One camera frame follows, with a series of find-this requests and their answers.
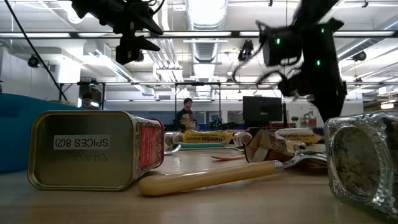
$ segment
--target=glass jar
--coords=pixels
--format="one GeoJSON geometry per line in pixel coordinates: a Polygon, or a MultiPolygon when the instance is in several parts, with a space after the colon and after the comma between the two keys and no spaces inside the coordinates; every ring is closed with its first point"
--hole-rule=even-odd
{"type": "Polygon", "coordinates": [[[398,111],[329,119],[325,139],[333,195],[398,221],[398,111]]]}

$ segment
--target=blue chair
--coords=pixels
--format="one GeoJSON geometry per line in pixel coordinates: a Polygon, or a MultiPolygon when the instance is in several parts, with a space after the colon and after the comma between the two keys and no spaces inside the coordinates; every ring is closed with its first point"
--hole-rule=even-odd
{"type": "Polygon", "coordinates": [[[27,169],[32,123],[39,114],[48,110],[80,109],[28,96],[0,93],[0,173],[27,169]]]}

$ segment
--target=ceiling duct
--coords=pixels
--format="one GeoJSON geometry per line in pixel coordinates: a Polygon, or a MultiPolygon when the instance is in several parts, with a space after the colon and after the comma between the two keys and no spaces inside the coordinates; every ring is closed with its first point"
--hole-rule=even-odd
{"type": "MultiPolygon", "coordinates": [[[[387,22],[376,27],[374,30],[398,30],[398,15],[389,19],[387,22]]],[[[368,38],[366,40],[355,40],[350,44],[340,48],[337,51],[337,57],[339,61],[342,61],[348,57],[351,57],[377,43],[384,40],[385,38],[368,38]]]]}
{"type": "MultiPolygon", "coordinates": [[[[190,30],[223,30],[226,21],[228,0],[185,0],[187,22],[190,30]]],[[[215,65],[208,64],[217,56],[219,43],[193,43],[193,73],[196,77],[207,78],[213,76],[215,65]]]]}
{"type": "MultiPolygon", "coordinates": [[[[95,60],[106,67],[108,67],[112,72],[120,77],[123,77],[127,82],[141,82],[141,80],[136,79],[123,65],[117,63],[112,57],[112,51],[108,45],[104,44],[103,47],[98,47],[95,40],[88,40],[83,46],[83,52],[85,55],[90,55],[95,60]]],[[[155,95],[155,90],[153,88],[148,88],[142,85],[135,85],[142,94],[145,95],[155,95]]]]}

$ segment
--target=label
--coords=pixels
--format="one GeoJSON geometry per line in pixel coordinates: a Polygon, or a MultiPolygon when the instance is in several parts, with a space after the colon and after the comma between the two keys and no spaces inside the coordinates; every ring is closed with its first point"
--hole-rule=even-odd
{"type": "Polygon", "coordinates": [[[140,160],[141,168],[152,165],[157,160],[157,129],[144,127],[141,130],[140,160]]]}
{"type": "Polygon", "coordinates": [[[110,134],[56,135],[54,150],[98,150],[109,149],[110,134]]]}

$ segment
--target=man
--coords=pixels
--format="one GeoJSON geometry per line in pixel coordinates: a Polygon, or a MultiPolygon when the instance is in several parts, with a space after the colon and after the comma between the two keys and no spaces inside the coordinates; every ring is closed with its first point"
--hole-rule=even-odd
{"type": "Polygon", "coordinates": [[[83,109],[86,109],[86,110],[99,110],[98,107],[91,105],[91,102],[93,101],[93,94],[92,93],[85,93],[81,100],[83,102],[82,102],[80,108],[83,108],[83,109]]]}
{"type": "Polygon", "coordinates": [[[195,129],[191,107],[192,99],[186,98],[184,100],[184,108],[177,113],[177,121],[179,121],[180,124],[184,125],[186,130],[195,129]]]}

